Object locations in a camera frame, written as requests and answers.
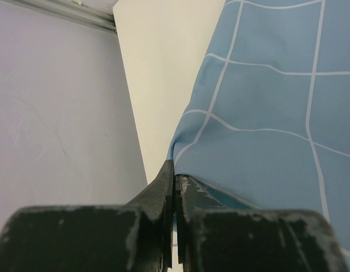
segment metal rail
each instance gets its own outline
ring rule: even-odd
[[[70,0],[3,0],[17,6],[26,7],[87,27],[117,33],[113,15]]]

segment beige surface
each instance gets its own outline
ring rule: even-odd
[[[147,181],[166,158],[224,0],[120,0],[119,43]]]

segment white wall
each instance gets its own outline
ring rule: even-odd
[[[0,228],[146,185],[117,37],[0,1]]]
[[[147,181],[163,164],[225,0],[120,0],[113,8]]]

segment checkered cloth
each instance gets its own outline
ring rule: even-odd
[[[350,265],[350,0],[227,1],[168,157],[250,207],[322,213]]]

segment blue fabric with white lines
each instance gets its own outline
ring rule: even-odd
[[[168,158],[245,203],[322,213],[350,265],[350,0],[226,1]]]

